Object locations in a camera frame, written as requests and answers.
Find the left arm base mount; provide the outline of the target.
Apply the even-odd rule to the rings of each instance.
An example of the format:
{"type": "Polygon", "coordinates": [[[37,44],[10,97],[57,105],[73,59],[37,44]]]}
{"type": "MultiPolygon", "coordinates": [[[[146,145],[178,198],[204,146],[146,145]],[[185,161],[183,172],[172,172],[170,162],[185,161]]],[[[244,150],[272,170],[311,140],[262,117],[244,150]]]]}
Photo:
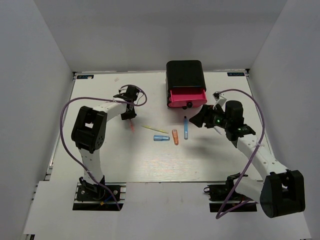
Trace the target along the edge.
{"type": "MultiPolygon", "coordinates": [[[[126,183],[110,183],[106,185],[115,196],[119,208],[122,209],[126,197],[126,183]]],[[[80,183],[77,184],[73,211],[118,211],[118,207],[113,197],[107,190],[103,190],[100,195],[86,189],[80,183]]]]}

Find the corner label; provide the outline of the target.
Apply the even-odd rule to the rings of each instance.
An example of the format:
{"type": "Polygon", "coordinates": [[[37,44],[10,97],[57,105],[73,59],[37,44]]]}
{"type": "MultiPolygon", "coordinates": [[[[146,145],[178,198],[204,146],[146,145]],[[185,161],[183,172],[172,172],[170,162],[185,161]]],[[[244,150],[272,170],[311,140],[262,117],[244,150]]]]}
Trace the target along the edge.
{"type": "Polygon", "coordinates": [[[85,74],[85,75],[77,75],[76,79],[93,79],[94,75],[93,74],[85,74]]]}
{"type": "Polygon", "coordinates": [[[244,72],[227,72],[228,77],[245,77],[244,72]]]}

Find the blue utility knife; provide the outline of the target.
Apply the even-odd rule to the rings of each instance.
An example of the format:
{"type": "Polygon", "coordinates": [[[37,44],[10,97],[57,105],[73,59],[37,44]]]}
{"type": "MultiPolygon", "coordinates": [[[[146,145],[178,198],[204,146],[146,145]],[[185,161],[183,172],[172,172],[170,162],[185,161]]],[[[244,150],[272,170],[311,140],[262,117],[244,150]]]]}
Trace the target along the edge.
{"type": "Polygon", "coordinates": [[[184,123],[183,123],[183,137],[185,140],[189,138],[189,131],[188,131],[188,119],[184,116],[184,123]]]}

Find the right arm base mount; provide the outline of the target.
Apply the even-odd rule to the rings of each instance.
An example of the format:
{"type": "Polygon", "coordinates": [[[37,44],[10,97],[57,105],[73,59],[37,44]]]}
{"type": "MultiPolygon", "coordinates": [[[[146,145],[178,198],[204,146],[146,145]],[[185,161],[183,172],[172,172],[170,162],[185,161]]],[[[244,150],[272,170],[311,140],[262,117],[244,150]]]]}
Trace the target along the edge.
{"type": "MultiPolygon", "coordinates": [[[[203,192],[209,196],[209,211],[211,213],[217,213],[222,206],[225,198],[228,196],[229,192],[226,184],[210,184],[207,185],[203,192]]],[[[223,208],[223,212],[229,210],[245,201],[249,198],[234,192],[232,196],[229,198],[227,204],[223,208]]],[[[248,203],[232,210],[235,213],[250,213],[257,212],[257,204],[255,201],[250,200],[248,203]]]]}

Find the black drawer cabinet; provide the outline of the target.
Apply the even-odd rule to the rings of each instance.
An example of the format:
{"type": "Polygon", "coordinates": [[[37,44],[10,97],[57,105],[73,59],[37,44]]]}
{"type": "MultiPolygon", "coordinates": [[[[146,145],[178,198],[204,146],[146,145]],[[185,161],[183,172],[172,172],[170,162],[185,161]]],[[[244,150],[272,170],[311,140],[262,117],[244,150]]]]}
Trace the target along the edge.
{"type": "Polygon", "coordinates": [[[199,60],[171,60],[166,63],[166,103],[174,88],[202,88],[206,93],[205,76],[199,60]]]}

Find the pink bottom drawer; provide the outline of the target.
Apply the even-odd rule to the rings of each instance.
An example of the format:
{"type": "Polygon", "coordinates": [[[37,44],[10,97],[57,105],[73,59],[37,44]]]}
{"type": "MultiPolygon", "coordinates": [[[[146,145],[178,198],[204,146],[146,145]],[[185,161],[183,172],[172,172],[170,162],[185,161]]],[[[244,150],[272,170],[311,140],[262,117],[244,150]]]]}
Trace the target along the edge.
{"type": "Polygon", "coordinates": [[[183,109],[183,110],[186,110],[188,108],[185,103],[184,104],[173,104],[173,103],[170,103],[168,105],[168,107],[172,108],[172,109],[183,109]]]}

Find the right corner label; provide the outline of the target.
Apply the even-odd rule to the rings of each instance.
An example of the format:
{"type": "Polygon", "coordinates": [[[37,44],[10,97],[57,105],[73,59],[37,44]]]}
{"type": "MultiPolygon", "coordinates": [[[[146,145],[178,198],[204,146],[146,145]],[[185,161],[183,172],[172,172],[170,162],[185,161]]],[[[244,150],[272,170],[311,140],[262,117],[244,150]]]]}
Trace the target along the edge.
{"type": "Polygon", "coordinates": [[[244,72],[227,72],[228,77],[245,77],[244,72]]]}

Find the orange correction tape case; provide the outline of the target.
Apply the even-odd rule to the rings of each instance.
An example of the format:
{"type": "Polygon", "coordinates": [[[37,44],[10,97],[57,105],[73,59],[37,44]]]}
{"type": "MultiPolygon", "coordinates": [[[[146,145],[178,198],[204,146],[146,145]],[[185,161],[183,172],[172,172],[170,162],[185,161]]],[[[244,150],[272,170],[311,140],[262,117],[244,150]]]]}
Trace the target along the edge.
{"type": "Polygon", "coordinates": [[[171,132],[172,132],[173,142],[174,142],[174,144],[177,146],[177,145],[179,144],[178,131],[177,131],[176,129],[173,129],[171,132]]]}

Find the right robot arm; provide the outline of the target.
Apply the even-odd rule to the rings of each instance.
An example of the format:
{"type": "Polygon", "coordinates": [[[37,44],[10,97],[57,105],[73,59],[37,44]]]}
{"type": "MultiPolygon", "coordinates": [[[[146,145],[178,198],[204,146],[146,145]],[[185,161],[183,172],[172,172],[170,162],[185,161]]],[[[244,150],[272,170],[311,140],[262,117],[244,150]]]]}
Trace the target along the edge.
{"type": "Polygon", "coordinates": [[[262,146],[255,131],[244,123],[243,111],[242,103],[236,100],[227,101],[225,107],[220,103],[204,104],[189,120],[198,128],[224,129],[226,138],[248,158],[262,179],[257,181],[240,172],[228,176],[222,190],[211,190],[211,201],[224,201],[217,216],[227,212],[225,206],[229,200],[239,197],[239,207],[255,201],[269,218],[303,212],[306,202],[302,173],[288,169],[262,146]]]}

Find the blue correction tape case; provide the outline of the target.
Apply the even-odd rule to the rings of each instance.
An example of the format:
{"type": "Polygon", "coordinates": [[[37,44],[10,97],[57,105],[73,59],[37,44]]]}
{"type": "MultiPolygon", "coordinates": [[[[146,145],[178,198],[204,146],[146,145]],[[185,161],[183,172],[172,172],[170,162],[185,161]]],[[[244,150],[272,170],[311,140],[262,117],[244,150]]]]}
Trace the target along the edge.
{"type": "Polygon", "coordinates": [[[154,135],[153,140],[155,142],[168,142],[170,141],[170,137],[167,135],[154,135]]]}

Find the left corner label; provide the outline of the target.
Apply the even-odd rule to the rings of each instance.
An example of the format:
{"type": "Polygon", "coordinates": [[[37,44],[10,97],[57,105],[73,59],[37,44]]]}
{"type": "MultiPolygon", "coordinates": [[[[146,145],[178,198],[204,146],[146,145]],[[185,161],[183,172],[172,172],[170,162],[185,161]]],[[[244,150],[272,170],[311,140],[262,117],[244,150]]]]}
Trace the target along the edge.
{"type": "Polygon", "coordinates": [[[85,74],[85,75],[77,75],[76,79],[93,79],[94,75],[93,74],[85,74]]]}

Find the pink middle drawer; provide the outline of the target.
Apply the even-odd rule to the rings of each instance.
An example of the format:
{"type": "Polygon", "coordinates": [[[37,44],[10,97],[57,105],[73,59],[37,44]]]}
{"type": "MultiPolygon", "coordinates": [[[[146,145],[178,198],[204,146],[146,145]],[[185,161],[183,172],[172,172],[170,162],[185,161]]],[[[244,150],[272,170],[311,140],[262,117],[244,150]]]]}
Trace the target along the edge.
{"type": "Polygon", "coordinates": [[[187,106],[185,101],[173,101],[168,105],[170,108],[183,108],[187,106]]]}

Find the yellow highlighter pen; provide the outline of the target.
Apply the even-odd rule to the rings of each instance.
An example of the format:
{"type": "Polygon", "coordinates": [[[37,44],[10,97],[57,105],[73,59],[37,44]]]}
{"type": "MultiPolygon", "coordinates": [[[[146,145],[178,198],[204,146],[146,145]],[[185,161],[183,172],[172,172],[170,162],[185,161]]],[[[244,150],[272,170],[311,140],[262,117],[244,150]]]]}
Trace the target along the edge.
{"type": "Polygon", "coordinates": [[[142,125],[141,127],[142,127],[142,128],[145,128],[145,129],[152,130],[152,131],[156,131],[156,132],[159,132],[159,133],[169,134],[168,131],[165,131],[165,130],[162,130],[162,129],[158,129],[158,128],[155,128],[155,127],[152,127],[152,126],[142,125]]]}

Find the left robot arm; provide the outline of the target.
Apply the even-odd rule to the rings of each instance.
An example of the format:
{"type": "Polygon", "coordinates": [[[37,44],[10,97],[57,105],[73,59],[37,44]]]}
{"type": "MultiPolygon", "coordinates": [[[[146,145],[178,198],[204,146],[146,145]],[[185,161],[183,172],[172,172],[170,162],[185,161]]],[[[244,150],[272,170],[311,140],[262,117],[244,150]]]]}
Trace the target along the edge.
{"type": "Polygon", "coordinates": [[[79,178],[79,182],[96,200],[102,199],[108,192],[100,160],[100,148],[105,142],[107,123],[118,116],[123,121],[135,118],[139,94],[145,95],[141,88],[127,84],[111,99],[101,99],[98,106],[82,106],[79,109],[71,140],[81,156],[83,176],[79,178]]]}

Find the red pen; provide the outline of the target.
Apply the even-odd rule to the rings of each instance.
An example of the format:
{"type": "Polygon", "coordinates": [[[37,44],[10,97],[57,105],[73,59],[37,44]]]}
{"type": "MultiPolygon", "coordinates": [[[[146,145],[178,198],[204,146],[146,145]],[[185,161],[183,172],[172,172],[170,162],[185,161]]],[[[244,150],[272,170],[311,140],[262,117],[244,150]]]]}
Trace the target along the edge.
{"type": "Polygon", "coordinates": [[[129,119],[129,120],[128,120],[128,123],[129,123],[129,126],[130,126],[131,131],[134,133],[134,132],[135,132],[135,128],[134,128],[134,125],[133,125],[132,120],[129,119]]]}

